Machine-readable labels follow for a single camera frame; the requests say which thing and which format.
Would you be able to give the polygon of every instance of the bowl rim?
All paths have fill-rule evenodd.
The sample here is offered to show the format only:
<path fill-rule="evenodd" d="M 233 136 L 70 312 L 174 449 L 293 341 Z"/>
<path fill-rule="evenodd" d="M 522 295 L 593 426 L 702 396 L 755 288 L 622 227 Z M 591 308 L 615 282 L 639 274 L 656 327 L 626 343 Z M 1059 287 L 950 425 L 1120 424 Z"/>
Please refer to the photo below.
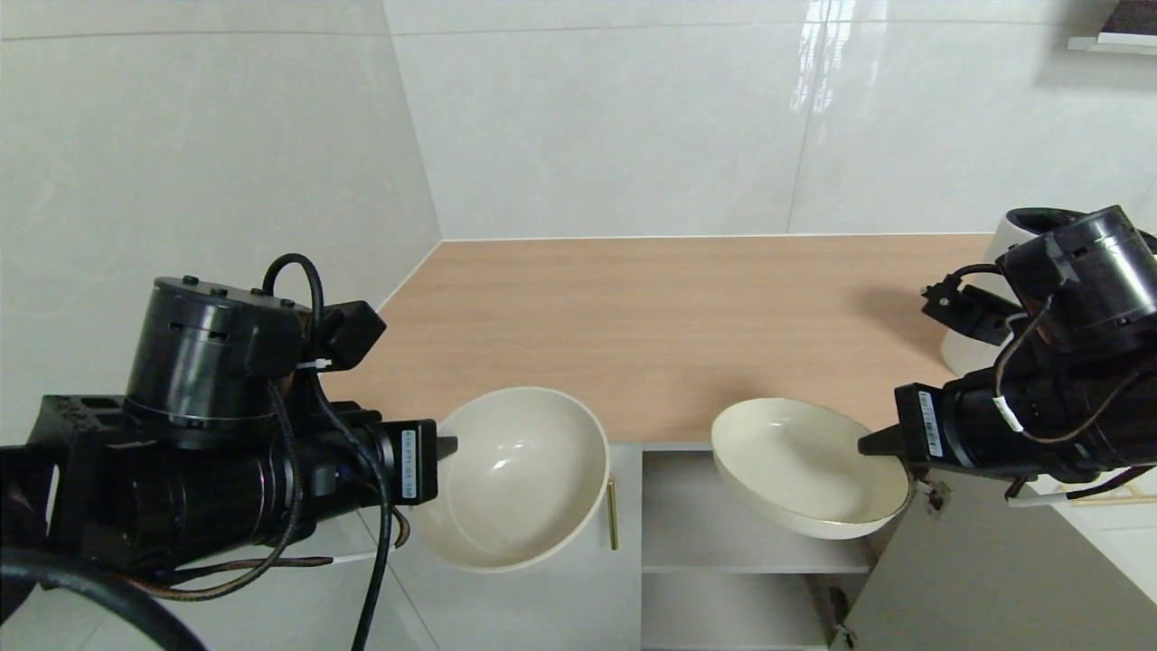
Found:
<path fill-rule="evenodd" d="M 812 404 L 812 402 L 805 402 L 805 401 L 802 401 L 802 400 L 795 400 L 795 399 L 790 399 L 790 398 L 753 398 L 753 399 L 750 399 L 750 400 L 744 400 L 744 401 L 737 402 L 735 405 L 731 405 L 730 407 L 728 407 L 723 412 L 720 412 L 718 416 L 716 416 L 715 420 L 712 421 L 712 454 L 715 457 L 715 464 L 718 467 L 718 469 L 723 471 L 728 475 L 730 475 L 731 479 L 735 480 L 735 483 L 738 484 L 738 486 L 740 486 L 740 487 L 743 487 L 743 489 L 749 494 L 749 496 L 751 498 L 754 498 L 754 500 L 759 501 L 759 503 L 762 504 L 762 505 L 772 506 L 774 509 L 778 509 L 778 510 L 783 511 L 786 513 L 790 513 L 791 516 L 796 516 L 798 518 L 804 518 L 804 519 L 811 520 L 813 523 L 824 523 L 826 525 L 834 525 L 834 526 L 839 526 L 839 527 L 860 527 L 860 526 L 868 526 L 868 525 L 877 525 L 877 524 L 887 523 L 892 518 L 896 518 L 897 515 L 899 515 L 901 511 L 905 510 L 905 508 L 908 506 L 908 503 L 912 501 L 912 495 L 913 495 L 913 491 L 912 491 L 913 478 L 912 478 L 912 473 L 908 471 L 908 468 L 899 459 L 897 459 L 896 461 L 897 461 L 897 464 L 900 465 L 900 469 L 904 472 L 904 475 L 907 478 L 907 486 L 908 486 L 907 495 L 905 496 L 905 498 L 902 501 L 900 501 L 899 506 L 897 506 L 896 510 L 893 510 L 891 513 L 889 513 L 887 516 L 882 516 L 879 518 L 872 518 L 871 520 L 852 521 L 852 520 L 827 520 L 827 519 L 824 519 L 824 518 L 817 518 L 815 516 L 809 516 L 806 513 L 801 513 L 801 512 L 798 512 L 798 511 L 796 511 L 794 509 L 788 509 L 787 506 L 780 504 L 779 502 L 775 502 L 773 500 L 768 500 L 764 495 L 759 494 L 758 491 L 756 491 L 754 489 L 752 489 L 751 487 L 749 487 L 746 484 L 746 482 L 744 482 L 738 476 L 736 476 L 735 472 L 731 468 L 729 468 L 728 465 L 720 458 L 718 449 L 715 445 L 715 432 L 716 432 L 716 426 L 718 424 L 720 419 L 722 419 L 724 414 L 727 414 L 728 412 L 731 412 L 732 409 L 735 409 L 737 407 L 740 407 L 740 406 L 744 406 L 744 405 L 750 405 L 750 404 L 756 404 L 756 402 L 761 402 L 761 404 L 775 402 L 775 404 L 781 404 L 781 405 L 782 404 L 791 404 L 791 405 L 803 406 L 803 407 L 806 407 L 806 408 L 810 408 L 810 409 L 816 409 L 816 410 L 819 410 L 819 412 L 826 412 L 827 414 L 831 414 L 833 416 L 838 416 L 839 419 L 842 419 L 843 421 L 847 421 L 848 423 L 852 423 L 852 424 L 856 426 L 857 428 L 862 429 L 864 431 L 864 435 L 870 435 L 871 434 L 870 429 L 868 429 L 865 426 L 863 426 L 858 421 L 852 419 L 850 416 L 847 416 L 846 414 L 841 414 L 841 413 L 839 413 L 839 412 L 837 412 L 834 409 L 830 409 L 830 408 L 824 407 L 821 405 L 816 405 L 816 404 Z"/>
<path fill-rule="evenodd" d="M 428 546 L 428 545 L 426 546 L 427 549 L 429 549 L 443 563 L 447 563 L 449 565 L 452 565 L 452 567 L 462 569 L 462 570 L 466 570 L 466 571 L 471 571 L 471 572 L 477 572 L 477 574 L 480 574 L 480 575 L 496 575 L 496 574 L 501 574 L 501 572 L 513 572 L 513 571 L 517 571 L 517 570 L 523 570 L 523 569 L 530 568 L 531 565 L 536 565 L 536 564 L 545 561 L 547 557 L 553 556 L 560 549 L 562 549 L 563 547 L 566 547 L 567 545 L 569 545 L 570 541 L 573 541 L 574 539 L 578 538 L 578 534 L 582 533 L 582 531 L 587 528 L 587 525 L 590 524 L 591 519 L 595 517 L 595 513 L 598 512 L 598 508 L 603 503 L 603 498 L 606 497 L 606 486 L 607 486 L 607 483 L 611 480 L 611 444 L 610 444 L 610 442 L 606 438 L 606 429 L 603 428 L 603 423 L 599 422 L 598 416 L 596 416 L 595 413 L 591 412 L 591 409 L 589 407 L 587 407 L 585 404 L 583 404 L 581 400 L 576 399 L 575 397 L 573 397 L 573 395 L 570 395 L 568 393 L 560 392 L 558 390 L 552 390 L 552 389 L 548 389 L 548 387 L 537 387 L 537 386 L 530 386 L 530 385 L 518 386 L 518 387 L 504 387 L 504 389 L 501 389 L 501 390 L 496 390 L 496 391 L 493 391 L 493 392 L 485 393 L 485 394 L 482 394 L 480 397 L 477 397 L 477 398 L 474 398 L 474 399 L 472 399 L 472 400 L 470 400 L 470 401 L 460 405 L 454 412 L 451 412 L 449 416 L 447 416 L 445 419 L 443 419 L 439 423 L 439 428 L 441 429 L 441 427 L 444 423 L 447 423 L 451 417 L 454 417 L 455 414 L 458 414 L 459 412 L 462 412 L 465 408 L 474 405 L 476 402 L 481 402 L 484 400 L 492 399 L 492 398 L 501 395 L 501 394 L 516 393 L 516 392 L 517 393 L 546 393 L 546 394 L 554 394 L 557 397 L 563 398 L 563 399 L 573 402 L 574 405 L 578 406 L 582 409 L 582 412 L 587 416 L 590 417 L 591 422 L 595 423 L 595 429 L 598 430 L 599 438 L 603 442 L 603 482 L 599 486 L 598 494 L 595 496 L 595 500 L 591 501 L 590 506 L 587 509 L 587 515 L 583 516 L 582 520 L 578 523 L 578 526 L 576 526 L 574 528 L 574 531 L 572 531 L 566 537 L 563 537 L 562 540 L 560 540 L 555 545 L 551 546 L 551 548 L 548 548 L 545 552 L 541 552 L 541 553 L 539 553 L 539 554 L 537 554 L 537 555 L 535 555 L 535 556 L 532 556 L 530 558 L 526 558 L 524 561 L 518 561 L 517 563 L 513 563 L 510 565 L 500 565 L 500 567 L 496 567 L 496 568 L 484 568 L 484 567 L 479 567 L 479 565 L 469 565 L 469 564 L 465 564 L 465 563 L 458 563 L 458 562 L 451 561 L 451 560 L 442 556 L 441 554 L 439 554 L 437 550 L 434 549 L 432 546 Z M 450 461 L 452 459 L 454 459 L 454 456 L 450 456 L 449 458 L 447 458 L 447 461 Z M 422 506 L 423 505 L 419 505 L 419 506 L 414 508 L 414 512 L 415 512 L 414 515 L 415 516 L 417 516 L 418 510 L 421 509 Z M 421 537 L 421 528 L 418 526 L 417 521 L 414 523 L 414 528 L 418 531 L 418 534 L 419 534 L 419 538 L 420 538 Z"/>

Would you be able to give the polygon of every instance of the robotic arm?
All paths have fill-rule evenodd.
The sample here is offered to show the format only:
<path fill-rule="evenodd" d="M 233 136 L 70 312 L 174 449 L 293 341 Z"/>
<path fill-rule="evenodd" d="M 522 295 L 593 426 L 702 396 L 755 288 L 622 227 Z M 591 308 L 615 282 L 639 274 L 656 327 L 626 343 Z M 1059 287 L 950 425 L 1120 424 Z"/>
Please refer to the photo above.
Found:
<path fill-rule="evenodd" d="M 1009 500 L 1032 504 L 1111 490 L 1157 464 L 1157 246 L 1119 206 L 1062 217 L 1010 249 L 928 287 L 924 312 L 992 345 L 997 363 L 941 389 L 896 390 L 899 424 L 860 452 L 907 465 L 1011 480 Z M 1001 273 L 1020 304 L 968 286 Z M 1019 498 L 1025 481 L 1064 483 L 1130 468 L 1093 493 Z"/>
<path fill-rule="evenodd" d="M 274 295 L 292 262 L 307 271 L 312 309 Z M 434 421 L 386 423 L 326 399 L 318 373 L 353 369 L 384 331 L 364 301 L 324 304 L 316 268 L 296 253 L 252 289 L 157 278 L 126 393 L 45 397 L 28 444 L 0 449 L 5 554 L 87 560 L 153 597 L 199 601 L 268 567 L 304 564 L 280 554 L 322 520 L 378 505 L 377 580 L 355 637 L 364 644 L 389 509 L 435 498 L 437 457 L 456 443 L 439 439 Z M 215 589 L 172 587 L 208 574 L 178 567 L 245 545 L 273 552 Z M 5 579 L 3 619 L 32 586 Z"/>

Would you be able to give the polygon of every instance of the white cabinet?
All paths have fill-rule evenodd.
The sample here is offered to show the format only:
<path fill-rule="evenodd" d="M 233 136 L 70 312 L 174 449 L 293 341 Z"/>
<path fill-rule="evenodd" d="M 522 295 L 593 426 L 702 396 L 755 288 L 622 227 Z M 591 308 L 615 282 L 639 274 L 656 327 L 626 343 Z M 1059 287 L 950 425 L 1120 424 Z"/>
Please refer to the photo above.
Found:
<path fill-rule="evenodd" d="M 1053 509 L 934 476 L 951 497 L 936 518 L 919 498 L 902 516 L 847 619 L 855 651 L 1155 649 L 1157 605 Z"/>
<path fill-rule="evenodd" d="M 827 649 L 816 575 L 863 575 L 862 540 L 817 540 L 734 496 L 709 450 L 643 453 L 642 648 L 653 651 Z"/>
<path fill-rule="evenodd" d="M 390 555 L 395 576 L 441 651 L 639 650 L 642 452 L 614 444 L 611 456 L 617 550 L 604 502 L 575 540 L 523 571 L 458 570 L 420 538 Z"/>

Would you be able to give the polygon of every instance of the cabinet door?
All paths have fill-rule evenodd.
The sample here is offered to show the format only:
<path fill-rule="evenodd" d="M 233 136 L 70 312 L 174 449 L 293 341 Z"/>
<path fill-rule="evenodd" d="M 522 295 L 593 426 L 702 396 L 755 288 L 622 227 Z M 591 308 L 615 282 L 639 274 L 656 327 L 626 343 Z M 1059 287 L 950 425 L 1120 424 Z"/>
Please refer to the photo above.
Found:
<path fill-rule="evenodd" d="M 1011 509 L 1007 484 L 934 474 L 847 620 L 855 651 L 1152 651 L 1157 605 L 1051 508 Z"/>
<path fill-rule="evenodd" d="M 558 554 L 523 571 L 452 568 L 420 534 L 390 565 L 441 651 L 638 651 L 642 576 L 642 452 L 611 446 L 619 549 L 606 502 Z"/>

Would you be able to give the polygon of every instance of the wooden countertop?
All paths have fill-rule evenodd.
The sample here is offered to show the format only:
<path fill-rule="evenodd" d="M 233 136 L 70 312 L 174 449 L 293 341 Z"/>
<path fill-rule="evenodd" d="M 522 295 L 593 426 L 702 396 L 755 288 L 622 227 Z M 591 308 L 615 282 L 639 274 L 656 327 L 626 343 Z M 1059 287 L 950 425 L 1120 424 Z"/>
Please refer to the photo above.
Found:
<path fill-rule="evenodd" d="M 389 331 L 333 400 L 442 420 L 535 385 L 613 441 L 703 442 L 728 406 L 780 397 L 871 429 L 892 390 L 952 378 L 919 288 L 989 235 L 445 242 L 383 308 Z"/>

